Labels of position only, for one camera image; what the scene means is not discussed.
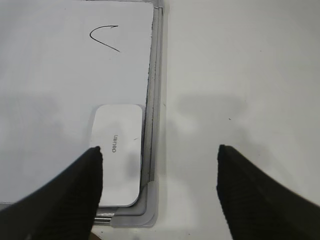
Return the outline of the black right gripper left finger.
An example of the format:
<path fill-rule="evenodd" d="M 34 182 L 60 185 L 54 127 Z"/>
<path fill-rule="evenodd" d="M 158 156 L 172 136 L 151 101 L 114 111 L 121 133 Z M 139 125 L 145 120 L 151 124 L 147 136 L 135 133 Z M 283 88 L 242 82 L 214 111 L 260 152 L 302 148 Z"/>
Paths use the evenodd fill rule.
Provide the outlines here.
<path fill-rule="evenodd" d="M 66 170 L 0 212 L 2 240 L 89 240 L 103 188 L 103 156 L 91 147 Z"/>

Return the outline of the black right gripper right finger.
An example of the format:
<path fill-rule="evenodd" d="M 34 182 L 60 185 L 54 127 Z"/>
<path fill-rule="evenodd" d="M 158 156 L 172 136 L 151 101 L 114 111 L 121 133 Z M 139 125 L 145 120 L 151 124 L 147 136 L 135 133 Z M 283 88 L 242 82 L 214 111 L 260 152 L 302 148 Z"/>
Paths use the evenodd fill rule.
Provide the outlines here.
<path fill-rule="evenodd" d="M 234 240 L 318 240 L 320 207 L 221 144 L 216 191 Z"/>

